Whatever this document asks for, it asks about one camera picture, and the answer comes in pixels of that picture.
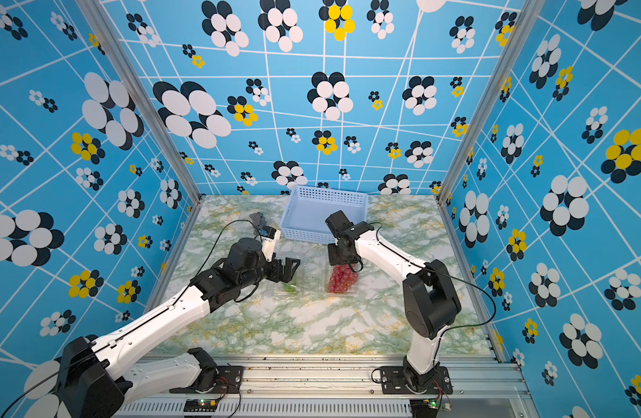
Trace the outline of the green circuit board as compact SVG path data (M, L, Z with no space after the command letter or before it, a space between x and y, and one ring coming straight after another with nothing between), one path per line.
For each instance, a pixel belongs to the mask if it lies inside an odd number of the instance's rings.
M219 401L216 399L187 399L184 414L213 414L217 411Z
M437 400L411 400L412 418L437 418L440 403Z

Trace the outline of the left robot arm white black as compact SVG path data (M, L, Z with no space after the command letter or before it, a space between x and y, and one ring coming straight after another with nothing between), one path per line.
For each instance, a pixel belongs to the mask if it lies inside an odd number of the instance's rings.
M52 391L60 411L71 417L111 417L126 403L170 389L226 392L229 382L219 377L216 362L202 348L166 361L139 361L180 329L241 301L244 288L264 280L290 282L300 261L277 258L275 245L270 238L242 238L226 257L149 313L109 334L69 343Z

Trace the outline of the aluminium corner post right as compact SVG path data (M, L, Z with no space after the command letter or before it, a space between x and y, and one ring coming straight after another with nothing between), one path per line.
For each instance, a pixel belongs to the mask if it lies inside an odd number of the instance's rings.
M454 156L447 172L446 178L443 181L442 189L438 197L440 206L452 193L454 185L463 171L465 158L468 156L468 153L479 138L481 130L484 128L488 116L491 114L492 109L496 104L498 92L501 90L506 78L510 76L510 72L521 54L524 45L529 39L529 35L535 25L536 19L545 3L545 0L525 1L524 7L522 7L522 10L518 13L515 33L504 47L503 53L496 63L496 67L482 93L475 113L470 120L468 133L459 145L456 155Z

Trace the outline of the aluminium corner post left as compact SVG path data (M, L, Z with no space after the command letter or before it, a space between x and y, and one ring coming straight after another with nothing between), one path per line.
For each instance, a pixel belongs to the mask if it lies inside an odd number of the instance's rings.
M156 108L151 103L147 91L137 76L133 60L128 57L125 49L118 41L115 30L108 22L108 15L98 1L76 1L90 28L93 29L100 43L106 50L109 62L116 70L120 80L125 85L130 96L140 110L144 123L151 130L151 135L158 143L165 158L174 169L181 184L189 193L194 204L201 200L201 193L192 179L190 171L185 167L178 155L177 146L163 125Z

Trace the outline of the black grape bunch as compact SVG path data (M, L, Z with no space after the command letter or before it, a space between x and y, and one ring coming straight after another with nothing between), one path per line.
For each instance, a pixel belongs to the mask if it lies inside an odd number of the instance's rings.
M254 212L253 214L250 214L249 219L259 231L262 231L266 227L266 217L262 212Z

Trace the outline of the left green circuit board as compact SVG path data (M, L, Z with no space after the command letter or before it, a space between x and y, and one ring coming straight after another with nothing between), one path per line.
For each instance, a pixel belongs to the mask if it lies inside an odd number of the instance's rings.
M184 414L213 414L217 411L219 401L216 399L187 399Z

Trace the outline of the clear plastic clamshell container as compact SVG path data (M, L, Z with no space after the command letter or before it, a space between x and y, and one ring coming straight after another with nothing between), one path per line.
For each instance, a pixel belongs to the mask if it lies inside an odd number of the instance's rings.
M274 242L280 239L280 230L270 223L270 219L262 211L243 211L238 218L252 226L255 238L261 242Z

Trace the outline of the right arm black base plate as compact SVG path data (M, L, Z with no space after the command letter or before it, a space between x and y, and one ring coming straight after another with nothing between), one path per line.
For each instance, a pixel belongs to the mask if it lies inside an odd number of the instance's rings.
M452 395L454 388L446 367L436 366L426 374L417 374L409 367L378 367L384 395Z

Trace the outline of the right green circuit board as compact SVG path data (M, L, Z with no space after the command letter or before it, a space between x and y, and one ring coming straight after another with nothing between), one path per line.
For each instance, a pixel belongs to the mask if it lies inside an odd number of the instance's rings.
M411 400L412 418L437 418L440 403L437 400Z

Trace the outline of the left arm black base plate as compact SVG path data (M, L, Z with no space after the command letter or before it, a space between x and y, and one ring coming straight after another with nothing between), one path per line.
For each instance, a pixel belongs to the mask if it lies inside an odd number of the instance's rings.
M202 369L196 381L186 388L172 388L172 394L236 394L243 380L244 367L216 366Z

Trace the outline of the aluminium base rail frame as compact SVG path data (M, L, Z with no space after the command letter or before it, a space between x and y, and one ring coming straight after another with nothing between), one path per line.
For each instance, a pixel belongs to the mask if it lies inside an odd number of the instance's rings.
M514 363L490 355L444 355L452 395L384 395L378 367L400 355L234 355L219 366L245 368L236 394L161 394L129 402L118 417L411 417L411 400L440 399L439 417L538 417ZM184 414L187 399L216 399L213 414Z

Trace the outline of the red grape bunch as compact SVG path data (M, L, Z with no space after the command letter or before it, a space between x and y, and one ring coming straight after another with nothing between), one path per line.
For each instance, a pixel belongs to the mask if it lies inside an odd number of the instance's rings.
M344 294L353 285L353 271L350 266L335 266L327 290L332 294Z
M341 286L342 292L348 291L352 288L358 281L359 275L353 271L353 267L348 266L338 266L337 270L337 281Z

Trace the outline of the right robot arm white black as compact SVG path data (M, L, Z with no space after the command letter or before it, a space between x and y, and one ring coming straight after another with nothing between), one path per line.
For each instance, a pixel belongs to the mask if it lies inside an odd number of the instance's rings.
M414 393L429 390L439 371L442 340L461 312L461 301L446 265L416 258L381 237L367 222L353 223L344 212L326 219L334 237L327 246L333 266L362 266L366 261L402 285L404 313L413 329L403 361L406 384Z

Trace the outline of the aluminium corner post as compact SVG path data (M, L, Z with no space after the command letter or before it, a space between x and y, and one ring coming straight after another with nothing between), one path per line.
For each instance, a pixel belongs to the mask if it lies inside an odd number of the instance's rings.
M463 171L465 158L468 156L468 153L479 138L481 130L484 128L488 116L491 114L492 109L496 104L498 92L501 90L506 78L510 76L510 72L521 54L524 45L529 39L529 35L535 25L536 19L545 3L545 0L525 1L524 7L522 7L522 10L518 13L515 33L504 47L503 53L496 63L496 67L482 93L475 113L470 120L468 133L459 145L456 155L454 156L447 172L446 178L443 181L442 189L438 197L440 206L452 193L454 185Z
M125 85L130 96L140 110L144 123L151 130L151 135L158 143L165 158L174 169L181 184L189 193L194 204L201 200L201 193L192 179L190 171L185 167L178 155L177 146L163 125L156 108L151 103L147 91L137 76L133 60L128 57L125 49L118 41L115 30L108 22L108 15L98 1L76 1L90 28L93 29L100 43L106 50L109 62L116 70L120 80Z

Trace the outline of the green grape bunch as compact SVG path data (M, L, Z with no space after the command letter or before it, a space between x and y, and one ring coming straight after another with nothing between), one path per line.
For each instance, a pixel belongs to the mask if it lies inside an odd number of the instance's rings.
M298 294L300 292L299 285L296 280L284 283L281 289L285 294Z

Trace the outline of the white perforated plastic basket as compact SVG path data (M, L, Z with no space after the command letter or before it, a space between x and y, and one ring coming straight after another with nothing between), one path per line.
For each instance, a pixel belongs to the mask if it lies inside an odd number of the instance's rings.
M287 240L320 245L334 243L326 219L342 211L353 223L366 221L368 200L365 193L297 186L285 206L280 229Z

